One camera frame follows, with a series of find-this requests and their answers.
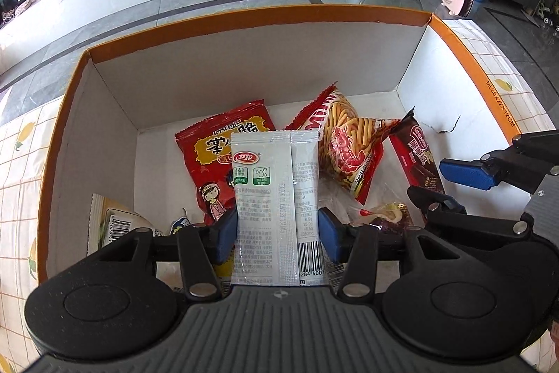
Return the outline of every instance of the metal screw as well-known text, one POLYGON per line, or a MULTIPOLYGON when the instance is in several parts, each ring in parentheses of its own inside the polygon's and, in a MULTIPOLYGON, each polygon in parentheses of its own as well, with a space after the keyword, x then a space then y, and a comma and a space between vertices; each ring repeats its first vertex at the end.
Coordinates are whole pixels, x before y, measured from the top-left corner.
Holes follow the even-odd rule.
POLYGON ((348 297, 365 297, 367 294, 371 292, 371 288, 363 283, 350 283, 345 285, 342 289, 344 294, 348 297))
POLYGON ((210 297, 217 292, 217 288, 211 283, 196 283, 188 288, 188 292, 194 297, 210 297))
POLYGON ((528 224, 525 221, 517 221, 513 226, 515 234, 522 234, 528 229, 528 224))

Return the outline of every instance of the chocolate bar wrapper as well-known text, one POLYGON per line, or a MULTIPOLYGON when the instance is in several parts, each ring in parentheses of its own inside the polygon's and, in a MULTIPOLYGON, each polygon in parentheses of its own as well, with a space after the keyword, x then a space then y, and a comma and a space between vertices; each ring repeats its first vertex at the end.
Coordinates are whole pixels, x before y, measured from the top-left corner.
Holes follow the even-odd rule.
POLYGON ((437 165, 413 109, 391 130, 389 138, 410 185, 444 193, 437 165))

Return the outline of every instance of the blue gripper pad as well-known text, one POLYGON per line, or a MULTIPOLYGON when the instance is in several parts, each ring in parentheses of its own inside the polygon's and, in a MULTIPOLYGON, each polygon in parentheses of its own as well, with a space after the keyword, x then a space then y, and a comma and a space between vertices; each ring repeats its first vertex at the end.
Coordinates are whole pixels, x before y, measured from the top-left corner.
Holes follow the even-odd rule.
POLYGON ((339 227, 343 227, 340 221, 328 209, 321 208, 318 211, 318 232, 320 241, 334 264, 340 262, 342 246, 339 227))
POLYGON ((446 180, 468 187, 489 190, 499 185, 499 181, 491 176, 479 161, 463 162, 462 160, 443 159, 439 170, 446 180))
POLYGON ((225 212, 217 221, 219 234, 217 235, 216 264, 223 264, 229 258, 233 244, 237 240, 237 209, 225 212))

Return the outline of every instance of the barcode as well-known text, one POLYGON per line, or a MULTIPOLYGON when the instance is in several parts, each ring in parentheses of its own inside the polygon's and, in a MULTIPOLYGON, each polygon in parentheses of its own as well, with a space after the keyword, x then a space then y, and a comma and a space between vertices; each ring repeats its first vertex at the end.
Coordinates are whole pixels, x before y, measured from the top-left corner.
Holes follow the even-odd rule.
POLYGON ((230 289, 231 289, 231 280, 222 279, 222 296, 226 297, 227 294, 229 294, 230 289))
POLYGON ((324 260, 320 241, 299 242, 299 275, 321 275, 324 273, 324 260))
POLYGON ((337 292, 340 283, 342 283, 342 278, 344 276, 344 272, 346 271, 346 265, 342 263, 334 264, 332 261, 330 261, 328 254, 324 251, 324 248, 322 248, 322 251, 324 252, 328 281, 330 283, 330 286, 332 286, 334 292, 337 292))
POLYGON ((131 221, 119 220, 118 218, 115 218, 114 215, 111 215, 111 220, 108 225, 109 243, 116 241, 116 239, 124 236, 125 234, 128 234, 131 223, 131 221))

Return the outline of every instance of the white snack package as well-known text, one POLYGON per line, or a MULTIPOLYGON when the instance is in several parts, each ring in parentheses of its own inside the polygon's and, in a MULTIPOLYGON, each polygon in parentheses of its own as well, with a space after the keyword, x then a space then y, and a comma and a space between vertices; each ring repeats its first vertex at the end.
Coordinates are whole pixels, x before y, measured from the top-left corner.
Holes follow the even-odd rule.
POLYGON ((239 222, 231 283, 298 286, 289 131, 231 134, 239 222))
POLYGON ((318 130, 291 131, 299 284, 328 284, 318 232, 318 130))

